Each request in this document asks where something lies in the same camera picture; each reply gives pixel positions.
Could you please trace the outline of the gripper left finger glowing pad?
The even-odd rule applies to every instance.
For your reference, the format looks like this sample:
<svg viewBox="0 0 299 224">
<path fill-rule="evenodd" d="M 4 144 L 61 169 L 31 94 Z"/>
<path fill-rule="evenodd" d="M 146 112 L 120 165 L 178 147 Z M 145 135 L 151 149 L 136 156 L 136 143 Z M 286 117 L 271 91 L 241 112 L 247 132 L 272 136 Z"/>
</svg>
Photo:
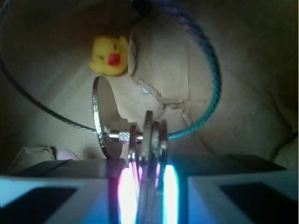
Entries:
<svg viewBox="0 0 299 224">
<path fill-rule="evenodd" d="M 0 178 L 3 224 L 133 224 L 123 159 L 44 161 Z"/>
</svg>

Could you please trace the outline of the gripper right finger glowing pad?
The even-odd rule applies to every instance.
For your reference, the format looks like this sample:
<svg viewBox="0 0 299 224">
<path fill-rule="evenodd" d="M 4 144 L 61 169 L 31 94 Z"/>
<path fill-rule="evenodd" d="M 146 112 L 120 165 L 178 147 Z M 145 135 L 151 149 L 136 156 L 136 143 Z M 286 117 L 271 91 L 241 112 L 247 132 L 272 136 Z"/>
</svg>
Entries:
<svg viewBox="0 0 299 224">
<path fill-rule="evenodd" d="M 254 155 L 179 154 L 164 177 L 164 224 L 296 224 L 296 169 Z"/>
</svg>

